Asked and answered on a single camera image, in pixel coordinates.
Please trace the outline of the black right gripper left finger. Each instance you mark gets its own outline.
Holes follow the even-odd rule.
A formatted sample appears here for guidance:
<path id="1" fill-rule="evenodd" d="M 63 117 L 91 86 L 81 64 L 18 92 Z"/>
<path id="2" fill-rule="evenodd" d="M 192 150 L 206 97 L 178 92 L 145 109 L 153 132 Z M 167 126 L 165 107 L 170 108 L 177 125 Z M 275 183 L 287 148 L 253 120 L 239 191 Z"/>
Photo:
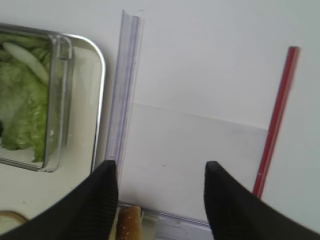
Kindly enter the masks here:
<path id="1" fill-rule="evenodd" d="M 117 166 L 103 161 L 46 211 L 1 235 L 2 240 L 107 240 L 118 206 Z"/>

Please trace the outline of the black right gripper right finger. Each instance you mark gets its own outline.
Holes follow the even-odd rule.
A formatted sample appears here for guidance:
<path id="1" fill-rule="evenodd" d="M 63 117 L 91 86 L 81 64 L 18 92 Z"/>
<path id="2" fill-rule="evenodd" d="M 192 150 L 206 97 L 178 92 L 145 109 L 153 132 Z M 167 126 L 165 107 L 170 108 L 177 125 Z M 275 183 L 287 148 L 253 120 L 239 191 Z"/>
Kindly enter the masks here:
<path id="1" fill-rule="evenodd" d="M 204 207 L 216 240 L 318 240 L 320 235 L 277 212 L 218 162 L 204 173 Z"/>

